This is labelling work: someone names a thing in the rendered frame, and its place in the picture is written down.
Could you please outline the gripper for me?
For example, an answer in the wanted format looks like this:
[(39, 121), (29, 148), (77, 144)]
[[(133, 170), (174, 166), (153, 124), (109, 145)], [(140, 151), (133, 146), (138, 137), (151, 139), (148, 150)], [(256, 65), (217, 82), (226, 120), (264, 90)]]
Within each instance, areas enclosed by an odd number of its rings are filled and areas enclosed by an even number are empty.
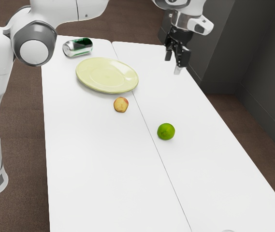
[(170, 61), (173, 53), (172, 41), (177, 43), (174, 46), (176, 59), (175, 75), (179, 75), (183, 68), (186, 68), (191, 56), (191, 50), (187, 49), (189, 41), (192, 39), (193, 32), (171, 26), (166, 34), (164, 46), (166, 46), (165, 61)]

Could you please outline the pale green plate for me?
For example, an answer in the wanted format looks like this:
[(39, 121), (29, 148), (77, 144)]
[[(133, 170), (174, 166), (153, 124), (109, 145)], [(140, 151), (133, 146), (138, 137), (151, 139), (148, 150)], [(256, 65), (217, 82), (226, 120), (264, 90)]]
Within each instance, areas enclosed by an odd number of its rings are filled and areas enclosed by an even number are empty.
[(85, 59), (78, 63), (75, 73), (86, 87), (103, 93), (129, 92), (139, 83), (139, 76), (132, 67), (111, 58)]

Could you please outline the yellow red peach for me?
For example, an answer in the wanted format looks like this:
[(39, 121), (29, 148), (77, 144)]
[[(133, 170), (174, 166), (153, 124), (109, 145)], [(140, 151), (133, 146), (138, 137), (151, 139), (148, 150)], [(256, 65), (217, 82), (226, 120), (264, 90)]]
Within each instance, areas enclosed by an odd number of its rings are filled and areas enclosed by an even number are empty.
[(129, 102), (124, 97), (118, 97), (115, 99), (113, 106), (117, 112), (124, 113), (124, 112), (126, 112), (128, 106), (129, 106)]

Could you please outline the green lime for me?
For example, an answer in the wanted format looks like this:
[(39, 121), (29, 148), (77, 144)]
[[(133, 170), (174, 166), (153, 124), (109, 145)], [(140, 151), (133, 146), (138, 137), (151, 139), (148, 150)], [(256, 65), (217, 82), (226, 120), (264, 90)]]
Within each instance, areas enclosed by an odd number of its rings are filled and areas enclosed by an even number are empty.
[(163, 123), (157, 129), (157, 135), (162, 140), (170, 140), (175, 135), (175, 128), (170, 123)]

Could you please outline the silver and green can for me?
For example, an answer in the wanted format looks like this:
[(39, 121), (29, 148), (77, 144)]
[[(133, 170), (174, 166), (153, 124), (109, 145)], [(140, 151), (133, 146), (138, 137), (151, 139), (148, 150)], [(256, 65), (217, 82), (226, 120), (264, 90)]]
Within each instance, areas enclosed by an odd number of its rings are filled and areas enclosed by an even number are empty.
[(64, 55), (70, 58), (90, 54), (92, 49), (93, 42), (89, 38), (70, 40), (62, 46)]

